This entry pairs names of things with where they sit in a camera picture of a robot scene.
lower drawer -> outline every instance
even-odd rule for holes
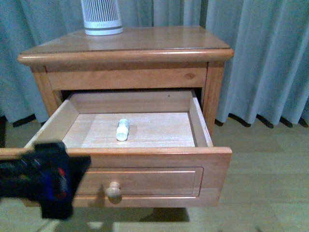
[[[123,142],[121,118],[130,121]],[[25,150],[53,140],[91,156],[74,199],[81,207],[216,206],[232,154],[213,147],[193,91],[72,94]]]
[[[104,195],[110,184],[119,184],[123,197],[188,196],[199,193],[203,168],[91,168],[77,195]]]

lip balm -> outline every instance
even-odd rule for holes
[[[117,132],[116,132],[116,139],[118,141],[127,140],[127,136],[129,134],[129,127],[130,127],[129,120],[126,120],[126,119],[120,119],[119,120]]]

white air purifier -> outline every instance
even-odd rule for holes
[[[113,35],[124,31],[118,0],[81,1],[87,35]]]

drawer knob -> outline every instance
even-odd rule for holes
[[[110,186],[106,189],[106,195],[110,198],[121,197],[120,184],[118,182],[111,182]]]

light blue curtain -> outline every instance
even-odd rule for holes
[[[257,114],[309,118],[309,1],[209,0],[206,28],[232,46],[217,119],[233,113],[248,123]]]
[[[119,0],[125,27],[198,25],[201,0]],[[80,0],[3,0],[0,5],[0,116],[48,119],[30,69],[18,54],[82,29]]]

